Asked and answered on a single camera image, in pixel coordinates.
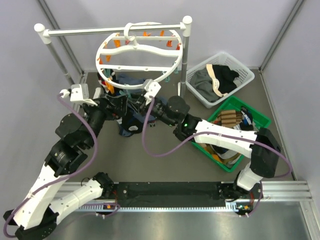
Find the white round clip hanger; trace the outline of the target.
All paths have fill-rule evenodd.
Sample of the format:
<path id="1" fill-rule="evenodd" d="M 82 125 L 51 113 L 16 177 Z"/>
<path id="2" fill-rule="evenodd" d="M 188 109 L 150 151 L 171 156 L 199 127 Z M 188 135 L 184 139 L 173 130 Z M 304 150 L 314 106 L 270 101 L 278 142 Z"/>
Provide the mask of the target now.
<path id="1" fill-rule="evenodd" d="M 185 21 L 164 25 L 158 22 L 128 23 L 115 30 L 98 47 L 95 67 L 107 86 L 123 90 L 144 89 L 143 83 L 121 83 L 112 80 L 108 71 L 158 72 L 156 86 L 177 70 L 186 56 L 185 41 L 191 25 Z"/>

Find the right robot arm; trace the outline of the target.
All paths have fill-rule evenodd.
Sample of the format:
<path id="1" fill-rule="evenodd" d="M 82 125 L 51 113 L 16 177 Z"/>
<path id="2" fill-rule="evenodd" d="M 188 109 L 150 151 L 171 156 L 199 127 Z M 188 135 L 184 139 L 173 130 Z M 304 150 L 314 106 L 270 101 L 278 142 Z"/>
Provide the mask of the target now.
<path id="1" fill-rule="evenodd" d="M 250 163 L 234 181 L 233 192 L 237 197 L 245 198 L 263 178 L 276 176 L 281 149 L 269 129 L 261 127 L 258 131 L 246 131 L 211 123 L 189 114 L 190 106 L 178 95 L 170 97 L 167 103 L 156 97 L 140 96 L 135 105 L 147 119 L 154 116 L 174 127 L 173 134 L 182 144 L 192 141 L 213 145 L 249 158 Z"/>

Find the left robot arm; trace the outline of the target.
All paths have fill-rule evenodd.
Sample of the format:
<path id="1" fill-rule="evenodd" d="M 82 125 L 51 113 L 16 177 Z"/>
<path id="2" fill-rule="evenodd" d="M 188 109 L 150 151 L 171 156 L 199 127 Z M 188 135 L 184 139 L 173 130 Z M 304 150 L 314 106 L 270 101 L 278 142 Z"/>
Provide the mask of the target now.
<path id="1" fill-rule="evenodd" d="M 70 178 L 87 169 L 98 153 L 98 135 L 105 121 L 113 121 L 127 112 L 127 98 L 98 97 L 82 104 L 86 117 L 72 110 L 55 130 L 59 136 L 41 167 L 29 193 L 15 209 L 4 213 L 3 234 L 19 240 L 43 240 L 71 213 L 95 199 L 111 199 L 112 209 L 120 208 L 114 182 L 99 172 L 77 190 L 55 199 Z"/>

